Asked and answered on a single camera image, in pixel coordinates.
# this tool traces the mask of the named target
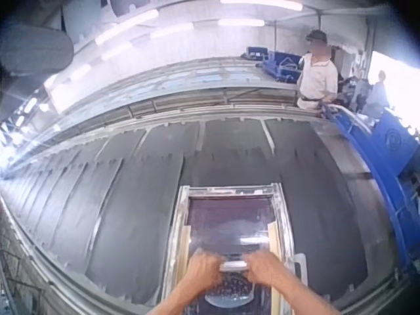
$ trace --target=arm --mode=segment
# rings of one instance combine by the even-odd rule
[[[269,252],[258,251],[245,255],[250,282],[274,287],[284,296],[298,315],[339,315],[330,304],[304,286],[278,258]]]
[[[170,296],[149,312],[149,315],[180,315],[200,293],[220,283],[221,263],[222,259],[216,255],[208,253],[193,255],[183,279]]]
[[[333,64],[329,65],[325,91],[327,95],[322,99],[325,103],[331,103],[337,97],[339,73]]]

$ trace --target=person in background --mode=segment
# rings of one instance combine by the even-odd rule
[[[373,86],[372,92],[367,97],[366,105],[362,110],[362,114],[374,119],[381,118],[384,109],[389,107],[384,84],[387,75],[381,70],[378,76],[379,81]]]
[[[274,287],[299,315],[339,315],[330,304],[312,292],[272,253],[257,251],[244,255],[248,281]],[[170,296],[149,315],[180,315],[198,295],[222,281],[223,259],[210,253],[196,253],[188,264],[185,276]]]
[[[338,71],[330,60],[331,49],[327,35],[314,30],[306,37],[310,42],[309,53],[303,56],[303,69],[297,81],[299,99],[297,105],[305,110],[315,110],[320,101],[331,103],[338,90]]]

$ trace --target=white wall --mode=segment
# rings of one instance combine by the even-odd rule
[[[265,26],[219,27],[219,18],[260,18],[273,21],[296,14],[294,11],[257,5],[222,5],[218,0],[192,1],[163,8],[159,17],[145,23],[151,28],[137,26],[98,47],[94,42],[78,52],[73,64],[56,79],[51,90],[59,83],[64,84],[52,93],[54,105],[64,111],[91,93],[103,89],[121,79],[146,70],[199,58],[239,56],[246,46],[263,46],[274,49],[274,28]],[[149,40],[136,39],[152,30],[183,22],[197,22],[196,28]],[[307,50],[305,35],[317,28],[316,17],[301,18],[278,24],[277,50],[304,54]],[[350,50],[363,49],[366,40],[365,19],[357,16],[325,16],[322,29],[329,40]],[[135,47],[105,62],[100,55],[128,40],[134,40]],[[80,65],[90,63],[92,70],[79,81],[69,82],[69,75]]]

